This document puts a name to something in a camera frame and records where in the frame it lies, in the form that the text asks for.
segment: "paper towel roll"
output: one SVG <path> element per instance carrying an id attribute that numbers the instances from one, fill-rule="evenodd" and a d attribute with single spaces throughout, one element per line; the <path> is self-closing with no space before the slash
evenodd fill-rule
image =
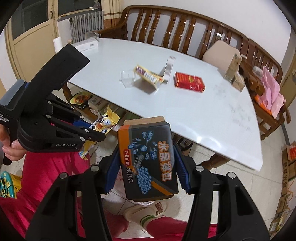
<path id="1" fill-rule="evenodd" d="M 63 48 L 62 38 L 58 37 L 58 38 L 54 39 L 54 49 L 55 49 L 56 53 L 59 52 L 62 48 Z"/>

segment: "finger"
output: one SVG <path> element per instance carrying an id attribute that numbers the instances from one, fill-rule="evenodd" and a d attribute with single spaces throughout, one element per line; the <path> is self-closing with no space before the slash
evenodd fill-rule
<path id="1" fill-rule="evenodd" d="M 6 127 L 0 124 L 0 141 L 4 146 L 10 145 L 10 138 L 7 133 Z"/>
<path id="2" fill-rule="evenodd" d="M 4 151 L 5 154 L 10 156 L 24 156 L 27 152 L 25 150 L 13 149 L 10 146 L 3 146 L 2 150 Z"/>
<path id="3" fill-rule="evenodd" d="M 24 150 L 24 148 L 22 147 L 22 145 L 19 143 L 18 140 L 15 140 L 11 143 L 11 147 L 13 149 L 18 149 L 18 150 Z"/>
<path id="4" fill-rule="evenodd" d="M 5 156 L 10 159 L 11 161 L 19 161 L 20 159 L 22 159 L 24 156 L 10 156 L 8 154 L 5 154 Z"/>

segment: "transparent cup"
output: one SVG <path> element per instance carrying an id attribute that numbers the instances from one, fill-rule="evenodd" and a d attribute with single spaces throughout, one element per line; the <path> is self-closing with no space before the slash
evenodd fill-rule
<path id="1" fill-rule="evenodd" d="M 133 70 L 124 70 L 120 72 L 120 81 L 125 88 L 133 87 L 135 82 L 135 72 Z"/>

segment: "glossy tabletop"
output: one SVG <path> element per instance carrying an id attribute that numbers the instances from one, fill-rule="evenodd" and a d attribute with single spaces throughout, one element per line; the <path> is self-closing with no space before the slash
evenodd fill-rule
<path id="1" fill-rule="evenodd" d="M 98 44 L 98 48 L 83 52 L 90 63 L 69 82 L 141 117 L 164 116 L 172 132 L 261 169 L 260 132 L 247 88 L 239 92 L 216 67 L 170 49 L 118 39 L 99 39 Z M 140 78 L 131 88 L 120 82 L 121 71 L 132 70 L 137 64 L 163 73 L 170 56 L 176 57 L 170 81 L 157 91 Z M 204 92 L 176 88 L 175 72 L 201 77 Z"/>

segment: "pink pants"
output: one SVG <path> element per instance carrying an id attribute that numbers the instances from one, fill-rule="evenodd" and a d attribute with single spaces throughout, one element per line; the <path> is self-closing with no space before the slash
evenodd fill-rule
<path id="1" fill-rule="evenodd" d="M 0 206 L 15 229 L 25 237 L 30 221 L 43 197 L 62 172 L 69 175 L 83 173 L 89 168 L 89 161 L 80 158 L 78 153 L 31 153 L 28 152 L 24 162 L 22 188 L 17 199 L 0 198 Z M 113 240 L 128 227 L 122 215 L 106 212 L 106 220 Z M 156 240 L 181 240 L 187 223 L 169 217 L 151 221 L 147 225 L 148 233 Z M 78 230 L 84 236 L 84 230 L 78 220 Z M 209 237 L 216 234 L 216 226 L 210 228 Z"/>

